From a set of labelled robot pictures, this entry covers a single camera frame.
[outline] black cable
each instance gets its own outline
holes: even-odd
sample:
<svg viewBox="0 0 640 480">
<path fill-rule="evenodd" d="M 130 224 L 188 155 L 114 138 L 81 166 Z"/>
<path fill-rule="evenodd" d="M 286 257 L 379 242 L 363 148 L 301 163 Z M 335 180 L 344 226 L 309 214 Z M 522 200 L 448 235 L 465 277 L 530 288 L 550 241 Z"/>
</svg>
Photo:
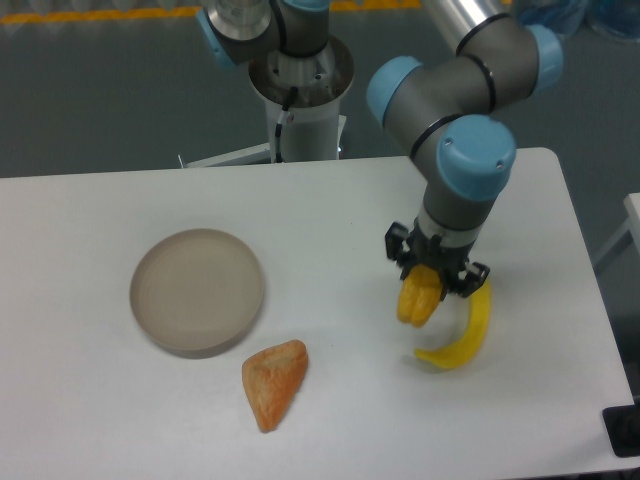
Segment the black cable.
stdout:
<svg viewBox="0 0 640 480">
<path fill-rule="evenodd" d="M 280 5 L 276 0 L 269 0 L 269 5 L 273 11 L 273 16 L 276 19 L 276 25 L 278 25 L 278 33 L 280 34 L 280 48 L 287 46 L 287 28 L 285 27 L 284 18 L 282 17 L 282 11 Z"/>
<path fill-rule="evenodd" d="M 469 40 L 471 40 L 474 37 L 474 35 L 476 33 L 478 33 L 480 30 L 482 30 L 487 25 L 492 24 L 496 20 L 502 20 L 503 18 L 508 18 L 509 16 L 510 15 L 508 13 L 499 13 L 498 15 L 494 15 L 493 17 L 487 18 L 480 25 L 476 25 L 471 30 L 469 30 L 469 33 L 467 33 L 464 36 L 464 38 L 462 40 L 460 40 L 460 43 L 458 44 L 458 48 L 456 48 L 456 56 L 458 56 L 458 55 L 460 55 L 462 53 L 462 50 L 464 50 L 464 47 L 467 45 Z"/>
<path fill-rule="evenodd" d="M 282 113 L 280 114 L 280 118 L 278 119 L 278 122 L 276 123 L 276 133 L 275 133 L 275 143 L 276 143 L 276 155 L 275 155 L 275 163 L 284 163 L 284 159 L 282 158 L 282 150 L 280 147 L 280 140 L 282 137 L 282 126 L 283 126 L 283 122 L 286 121 L 286 119 L 288 118 L 288 115 L 285 115 L 288 111 L 289 108 L 291 107 L 291 105 L 293 105 L 293 103 L 296 101 L 296 98 L 298 97 L 298 87 L 291 87 L 291 89 L 289 90 L 289 95 L 287 95 L 287 98 L 285 98 L 284 103 L 282 104 Z"/>
<path fill-rule="evenodd" d="M 420 150 L 420 147 L 422 146 L 422 144 L 427 140 L 427 138 L 431 136 L 432 133 L 438 130 L 442 125 L 451 123 L 460 117 L 461 115 L 458 113 L 455 113 L 453 115 L 447 115 L 446 117 L 442 117 L 440 120 L 433 122 L 430 126 L 428 126 L 427 129 L 420 134 L 418 139 L 413 144 L 413 147 L 411 147 L 411 153 L 409 154 L 409 158 L 411 160 L 415 158 L 416 153 L 418 153 L 418 150 Z"/>
<path fill-rule="evenodd" d="M 489 89 L 489 112 L 493 112 L 493 109 L 496 107 L 496 84 L 493 81 L 493 72 L 481 58 L 471 55 L 470 53 L 465 53 L 462 56 L 467 57 L 475 63 L 484 75 L 487 88 Z"/>
</svg>

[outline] toy banana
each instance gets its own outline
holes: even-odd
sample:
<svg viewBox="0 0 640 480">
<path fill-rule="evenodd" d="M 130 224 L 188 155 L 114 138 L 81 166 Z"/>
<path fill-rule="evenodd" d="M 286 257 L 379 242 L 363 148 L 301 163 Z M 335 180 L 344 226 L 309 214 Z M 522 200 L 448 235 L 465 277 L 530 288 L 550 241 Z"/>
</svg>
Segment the toy banana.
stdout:
<svg viewBox="0 0 640 480">
<path fill-rule="evenodd" d="M 462 337 L 438 350 L 416 348 L 415 356 L 443 369 L 458 368 L 469 362 L 482 346 L 491 314 L 491 287 L 485 281 L 469 298 L 469 323 Z"/>
</svg>

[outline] black cord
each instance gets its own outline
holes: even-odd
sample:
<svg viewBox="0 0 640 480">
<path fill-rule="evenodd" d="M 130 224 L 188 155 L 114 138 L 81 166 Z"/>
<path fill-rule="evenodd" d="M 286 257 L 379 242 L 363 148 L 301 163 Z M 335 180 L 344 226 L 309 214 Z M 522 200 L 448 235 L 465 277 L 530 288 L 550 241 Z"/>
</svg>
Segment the black cord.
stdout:
<svg viewBox="0 0 640 480">
<path fill-rule="evenodd" d="M 283 112 L 283 114 L 289 111 L 289 108 L 296 101 L 297 97 L 298 97 L 298 87 L 291 87 L 291 89 L 289 90 L 289 95 L 287 95 L 287 98 L 285 98 L 284 103 L 282 104 L 282 112 Z M 280 137 L 282 137 L 282 125 L 283 125 L 282 122 L 286 121 L 287 117 L 288 117 L 288 115 L 281 115 L 280 119 L 278 119 L 278 123 L 276 123 L 276 133 L 275 133 L 276 158 L 275 158 L 275 163 L 284 163 L 284 159 L 282 158 L 282 150 L 281 150 L 281 147 L 280 147 L 280 141 L 281 141 Z"/>
</svg>

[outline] white table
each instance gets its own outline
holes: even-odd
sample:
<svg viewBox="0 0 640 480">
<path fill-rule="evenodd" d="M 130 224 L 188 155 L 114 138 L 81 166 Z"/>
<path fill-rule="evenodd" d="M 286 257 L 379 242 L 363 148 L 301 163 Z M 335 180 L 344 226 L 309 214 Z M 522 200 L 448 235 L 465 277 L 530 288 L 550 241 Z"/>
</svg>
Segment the white table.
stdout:
<svg viewBox="0 0 640 480">
<path fill-rule="evenodd" d="M 0 478 L 503 479 L 638 466 L 601 419 L 630 404 L 556 157 L 519 153 L 472 254 L 492 267 L 492 325 L 468 366 L 412 357 L 465 315 L 395 320 L 384 254 L 425 182 L 407 159 L 0 181 Z M 140 258 L 180 230 L 246 241 L 267 293 L 215 358 L 157 348 L 129 307 Z M 304 384 L 259 433 L 240 367 L 292 338 Z"/>
</svg>

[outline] light blue joint cap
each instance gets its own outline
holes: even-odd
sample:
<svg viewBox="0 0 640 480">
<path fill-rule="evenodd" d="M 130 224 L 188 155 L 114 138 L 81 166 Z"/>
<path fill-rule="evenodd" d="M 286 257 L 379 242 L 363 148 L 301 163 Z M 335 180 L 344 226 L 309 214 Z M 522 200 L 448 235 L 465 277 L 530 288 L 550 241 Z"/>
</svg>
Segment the light blue joint cap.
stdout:
<svg viewBox="0 0 640 480">
<path fill-rule="evenodd" d="M 556 84 L 562 76 L 562 42 L 553 31 L 542 25 L 529 25 L 526 28 L 533 34 L 538 45 L 538 80 L 533 89 L 533 93 L 538 93 Z"/>
<path fill-rule="evenodd" d="M 474 202 L 493 200 L 507 184 L 516 142 L 502 123 L 467 115 L 447 127 L 438 143 L 436 163 L 444 182 Z"/>
<path fill-rule="evenodd" d="M 367 87 L 367 103 L 381 126 L 384 126 L 384 114 L 393 94 L 407 75 L 421 66 L 422 63 L 413 57 L 396 57 L 385 63 L 373 75 Z"/>
<path fill-rule="evenodd" d="M 305 12 L 322 12 L 329 9 L 330 0 L 282 0 L 292 8 Z"/>
<path fill-rule="evenodd" d="M 222 48 L 222 45 L 220 45 L 220 42 L 218 41 L 216 34 L 213 33 L 213 29 L 211 28 L 211 23 L 207 18 L 206 9 L 204 8 L 200 9 L 198 14 L 196 15 L 196 18 L 198 19 L 200 28 L 202 28 L 202 33 L 204 33 L 204 38 L 207 42 L 207 45 L 209 45 L 209 47 L 211 48 L 211 52 L 213 53 L 213 56 L 216 58 L 216 62 L 218 62 L 218 65 L 220 65 L 222 68 L 225 68 L 227 70 L 234 68 L 236 64 L 234 63 L 233 60 L 231 60 L 231 57 L 227 55 L 227 52 L 224 50 L 224 48 Z"/>
</svg>

